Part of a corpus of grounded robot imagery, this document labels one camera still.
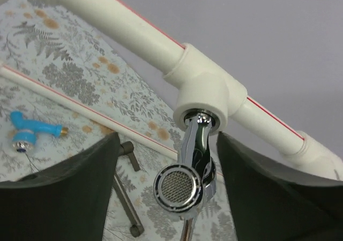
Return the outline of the white PVC pipe frame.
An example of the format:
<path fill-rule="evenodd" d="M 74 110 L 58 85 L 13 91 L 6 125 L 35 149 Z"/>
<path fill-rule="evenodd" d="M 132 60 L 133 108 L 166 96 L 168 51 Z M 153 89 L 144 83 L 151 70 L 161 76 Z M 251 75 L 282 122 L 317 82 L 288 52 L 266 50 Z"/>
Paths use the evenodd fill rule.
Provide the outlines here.
<path fill-rule="evenodd" d="M 179 91 L 174 121 L 184 130 L 192 109 L 211 113 L 215 131 L 228 119 L 276 148 L 300 171 L 342 180 L 342 159 L 303 132 L 296 132 L 248 96 L 246 88 L 190 44 L 180 44 L 119 0 L 44 0 L 62 5 L 163 73 Z"/>

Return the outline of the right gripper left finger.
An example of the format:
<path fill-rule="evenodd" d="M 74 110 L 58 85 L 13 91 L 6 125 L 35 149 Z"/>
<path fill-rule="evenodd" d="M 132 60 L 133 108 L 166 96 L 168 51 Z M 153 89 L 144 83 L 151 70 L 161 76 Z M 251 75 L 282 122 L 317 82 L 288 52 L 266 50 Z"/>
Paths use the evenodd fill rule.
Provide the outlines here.
<path fill-rule="evenodd" d="M 102 240 L 120 139 L 1 182 L 1 240 Z"/>

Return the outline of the chrome metal faucet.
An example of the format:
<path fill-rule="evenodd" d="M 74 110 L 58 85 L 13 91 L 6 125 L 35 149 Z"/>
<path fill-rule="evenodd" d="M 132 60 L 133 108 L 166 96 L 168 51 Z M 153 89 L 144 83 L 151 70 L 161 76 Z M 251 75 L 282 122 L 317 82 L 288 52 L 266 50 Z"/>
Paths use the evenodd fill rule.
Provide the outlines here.
<path fill-rule="evenodd" d="M 186 131 L 177 162 L 156 176 L 153 194 L 165 212 L 183 221 L 181 240 L 191 240 L 198 215 L 217 190 L 217 169 L 208 146 L 215 127 L 213 116 L 203 111 L 188 113 Z"/>

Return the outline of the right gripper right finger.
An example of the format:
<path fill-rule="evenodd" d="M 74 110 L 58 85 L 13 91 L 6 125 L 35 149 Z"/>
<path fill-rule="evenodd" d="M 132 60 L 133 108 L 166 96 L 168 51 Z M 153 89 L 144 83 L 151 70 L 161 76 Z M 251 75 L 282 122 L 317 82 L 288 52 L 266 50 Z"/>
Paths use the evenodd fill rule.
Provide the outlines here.
<path fill-rule="evenodd" d="M 342 240 L 341 181 L 288 167 L 223 132 L 217 151 L 238 240 Z"/>

